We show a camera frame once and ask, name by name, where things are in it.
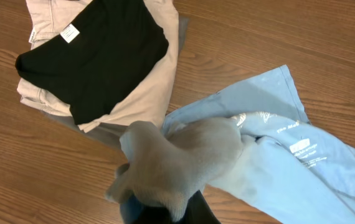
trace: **blue fabric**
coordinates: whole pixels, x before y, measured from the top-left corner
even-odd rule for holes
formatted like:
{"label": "blue fabric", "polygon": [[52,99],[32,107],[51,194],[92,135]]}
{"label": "blue fabric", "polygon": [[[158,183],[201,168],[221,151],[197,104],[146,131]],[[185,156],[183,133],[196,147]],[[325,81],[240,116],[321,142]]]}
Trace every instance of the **blue fabric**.
{"label": "blue fabric", "polygon": [[175,122],[234,115],[245,150],[211,185],[282,223],[355,223],[355,149],[308,124],[287,66],[172,112],[163,132]]}

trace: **black garment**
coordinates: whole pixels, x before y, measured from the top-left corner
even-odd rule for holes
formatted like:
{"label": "black garment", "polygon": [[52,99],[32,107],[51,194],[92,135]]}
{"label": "black garment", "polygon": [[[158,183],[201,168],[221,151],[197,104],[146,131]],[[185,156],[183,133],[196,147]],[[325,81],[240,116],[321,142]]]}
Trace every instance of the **black garment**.
{"label": "black garment", "polygon": [[73,21],[69,44],[56,36],[20,55],[16,68],[32,84],[71,105],[75,124],[89,123],[124,98],[168,49],[143,0],[93,0]]}
{"label": "black garment", "polygon": [[[144,207],[140,216],[132,224],[172,224],[166,208]],[[175,224],[220,224],[205,198],[197,191],[189,200],[184,217]]]}

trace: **white tag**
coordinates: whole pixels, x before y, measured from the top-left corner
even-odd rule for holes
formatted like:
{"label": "white tag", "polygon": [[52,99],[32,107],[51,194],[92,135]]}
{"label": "white tag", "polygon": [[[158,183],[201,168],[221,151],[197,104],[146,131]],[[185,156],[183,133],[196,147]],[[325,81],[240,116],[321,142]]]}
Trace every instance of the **white tag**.
{"label": "white tag", "polygon": [[299,150],[302,150],[310,145],[310,140],[309,139],[303,139],[301,141],[298,141],[294,145],[290,146],[290,151],[292,153],[297,152]]}
{"label": "white tag", "polygon": [[79,31],[77,28],[75,28],[72,24],[68,25],[61,33],[60,35],[64,38],[67,43],[71,42],[76,38],[79,34]]}
{"label": "white tag", "polygon": [[32,44],[34,42],[35,35],[36,35],[36,30],[34,27],[34,28],[32,28],[32,32],[31,32],[31,35],[29,36],[28,42],[30,42]]}

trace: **brown surface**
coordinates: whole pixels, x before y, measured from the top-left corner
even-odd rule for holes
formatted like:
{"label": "brown surface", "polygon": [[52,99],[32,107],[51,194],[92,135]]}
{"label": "brown surface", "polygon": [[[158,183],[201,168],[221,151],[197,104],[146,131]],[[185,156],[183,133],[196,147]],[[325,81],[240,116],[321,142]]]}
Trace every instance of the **brown surface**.
{"label": "brown surface", "polygon": [[[175,5],[191,21],[169,111],[287,64],[313,124],[355,147],[355,0]],[[24,1],[0,1],[0,223],[121,223],[103,193],[122,153],[19,102],[14,60],[31,28]],[[222,223],[276,222],[219,190],[205,196]]]}

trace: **white printed label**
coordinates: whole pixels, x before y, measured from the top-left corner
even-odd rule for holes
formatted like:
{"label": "white printed label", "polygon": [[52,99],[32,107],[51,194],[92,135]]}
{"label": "white printed label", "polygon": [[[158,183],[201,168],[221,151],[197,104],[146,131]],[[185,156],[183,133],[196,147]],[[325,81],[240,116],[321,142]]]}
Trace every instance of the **white printed label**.
{"label": "white printed label", "polygon": [[297,152],[299,150],[302,150],[310,145],[310,140],[309,139],[303,139],[301,141],[298,141],[294,145],[290,146],[290,151],[292,153]]}
{"label": "white printed label", "polygon": [[35,27],[34,27],[34,28],[32,28],[31,35],[29,36],[29,40],[28,40],[29,43],[32,44],[34,42],[35,35],[36,35],[36,30],[35,30]]}
{"label": "white printed label", "polygon": [[76,38],[79,34],[77,28],[75,28],[72,24],[68,25],[60,35],[64,38],[67,43],[70,43],[74,38]]}

